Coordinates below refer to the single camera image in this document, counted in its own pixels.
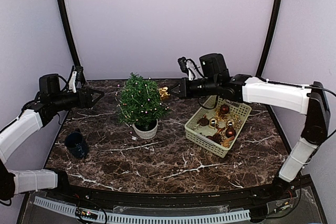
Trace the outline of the small green christmas tree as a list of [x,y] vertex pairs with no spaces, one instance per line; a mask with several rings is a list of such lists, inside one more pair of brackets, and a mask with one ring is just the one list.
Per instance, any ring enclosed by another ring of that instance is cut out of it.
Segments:
[[151,79],[130,73],[118,98],[119,122],[132,127],[139,138],[154,138],[159,119],[165,117],[170,108],[160,100],[158,85]]

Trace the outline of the beige perforated plastic basket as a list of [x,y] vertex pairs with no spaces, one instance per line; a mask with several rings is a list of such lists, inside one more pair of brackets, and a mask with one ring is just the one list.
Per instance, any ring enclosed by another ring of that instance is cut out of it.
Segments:
[[184,125],[188,140],[225,157],[231,150],[252,108],[217,96],[210,96]]

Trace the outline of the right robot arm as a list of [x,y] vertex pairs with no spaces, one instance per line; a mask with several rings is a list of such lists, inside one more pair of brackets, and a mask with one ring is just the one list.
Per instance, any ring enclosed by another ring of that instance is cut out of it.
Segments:
[[288,191],[300,170],[309,162],[319,146],[329,137],[330,108],[325,89],[320,82],[290,84],[269,81],[246,74],[230,76],[224,56],[218,53],[200,57],[202,75],[199,79],[182,78],[168,92],[179,98],[199,98],[217,95],[239,103],[262,103],[296,111],[306,116],[300,139],[282,165],[277,180],[268,188],[273,200]]

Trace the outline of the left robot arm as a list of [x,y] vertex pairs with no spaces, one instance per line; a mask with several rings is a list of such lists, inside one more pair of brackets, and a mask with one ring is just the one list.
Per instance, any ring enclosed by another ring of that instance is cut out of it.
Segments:
[[92,108],[104,92],[77,88],[79,73],[73,71],[63,88],[62,76],[53,73],[39,79],[36,97],[23,105],[19,116],[1,129],[1,204],[10,206],[15,195],[29,191],[53,189],[63,201],[74,197],[65,172],[59,170],[12,170],[5,166],[8,159],[31,135],[44,128],[61,111]]

